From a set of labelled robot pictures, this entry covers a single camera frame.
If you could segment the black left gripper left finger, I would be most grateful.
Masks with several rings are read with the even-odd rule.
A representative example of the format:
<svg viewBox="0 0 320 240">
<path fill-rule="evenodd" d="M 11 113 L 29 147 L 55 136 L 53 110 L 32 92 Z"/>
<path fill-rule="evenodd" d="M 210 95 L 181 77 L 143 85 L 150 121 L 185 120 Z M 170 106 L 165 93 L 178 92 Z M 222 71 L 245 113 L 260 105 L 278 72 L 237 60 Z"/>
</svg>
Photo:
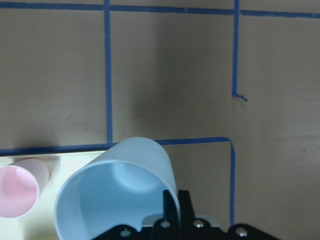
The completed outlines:
<svg viewBox="0 0 320 240">
<path fill-rule="evenodd" d="M 178 210 L 175 201 L 168 190 L 162 192 L 163 216 L 168 221 L 178 220 Z"/>
</svg>

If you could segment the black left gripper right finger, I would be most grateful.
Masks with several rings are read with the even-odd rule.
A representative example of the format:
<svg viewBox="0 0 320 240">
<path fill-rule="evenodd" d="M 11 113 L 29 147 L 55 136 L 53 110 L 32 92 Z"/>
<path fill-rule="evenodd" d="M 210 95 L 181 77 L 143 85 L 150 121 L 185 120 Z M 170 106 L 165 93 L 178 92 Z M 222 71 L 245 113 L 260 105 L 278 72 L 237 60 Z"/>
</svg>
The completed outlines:
<svg viewBox="0 0 320 240">
<path fill-rule="evenodd" d="M 178 191 L 178 201 L 180 205 L 180 217 L 183 222 L 192 222 L 195 218 L 192 199 L 188 190 Z"/>
</svg>

